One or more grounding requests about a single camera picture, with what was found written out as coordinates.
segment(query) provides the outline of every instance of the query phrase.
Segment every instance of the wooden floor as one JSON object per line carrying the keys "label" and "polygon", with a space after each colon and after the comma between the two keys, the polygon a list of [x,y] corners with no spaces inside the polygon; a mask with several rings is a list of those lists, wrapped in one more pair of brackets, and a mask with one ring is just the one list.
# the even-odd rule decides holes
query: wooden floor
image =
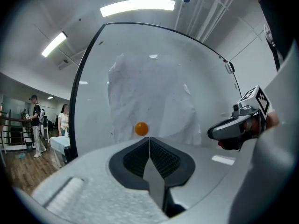
{"label": "wooden floor", "polygon": [[[49,132],[49,137],[58,136],[58,130]],[[41,181],[49,177],[51,174],[59,170],[55,161],[54,151],[50,147],[50,143],[43,140],[43,144],[47,147],[47,151],[42,153],[39,158],[34,158],[35,150],[31,153],[24,152],[7,152],[3,153],[6,163],[6,173],[11,184],[22,189],[31,195],[32,191],[39,185]],[[25,154],[25,158],[19,159],[20,153]],[[64,166],[61,154],[57,154],[60,164]]]}

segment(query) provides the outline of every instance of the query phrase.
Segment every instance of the sneaker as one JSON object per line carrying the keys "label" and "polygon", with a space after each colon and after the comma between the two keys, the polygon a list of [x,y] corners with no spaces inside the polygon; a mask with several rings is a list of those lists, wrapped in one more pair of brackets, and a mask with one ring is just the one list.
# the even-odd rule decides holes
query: sneaker
{"label": "sneaker", "polygon": [[42,156],[42,155],[41,155],[41,154],[40,154],[40,155],[35,154],[33,157],[38,158],[38,157],[40,157],[40,156]]}

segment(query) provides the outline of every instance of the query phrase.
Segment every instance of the ping pong ball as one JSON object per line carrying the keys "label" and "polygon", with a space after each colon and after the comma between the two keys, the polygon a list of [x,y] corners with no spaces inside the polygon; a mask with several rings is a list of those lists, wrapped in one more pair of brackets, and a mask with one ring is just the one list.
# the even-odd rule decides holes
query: ping pong ball
{"label": "ping pong ball", "polygon": [[135,132],[140,136],[145,136],[148,133],[148,131],[148,125],[144,122],[140,122],[135,126]]}

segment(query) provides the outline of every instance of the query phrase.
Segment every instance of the white shirt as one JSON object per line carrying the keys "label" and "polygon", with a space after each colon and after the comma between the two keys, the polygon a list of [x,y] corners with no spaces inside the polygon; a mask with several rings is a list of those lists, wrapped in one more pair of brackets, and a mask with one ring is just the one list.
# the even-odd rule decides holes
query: white shirt
{"label": "white shirt", "polygon": [[60,128],[68,129],[69,128],[69,116],[66,116],[63,113],[60,113],[58,117],[61,119]]}

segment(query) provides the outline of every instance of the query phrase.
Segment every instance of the woman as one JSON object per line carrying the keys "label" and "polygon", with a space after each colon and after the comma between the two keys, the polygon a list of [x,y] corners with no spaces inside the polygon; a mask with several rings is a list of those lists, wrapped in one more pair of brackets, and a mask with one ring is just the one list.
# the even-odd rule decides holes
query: woman
{"label": "woman", "polygon": [[58,115],[58,132],[59,136],[64,136],[65,131],[69,134],[69,106],[68,104],[64,104],[62,106],[61,113]]}

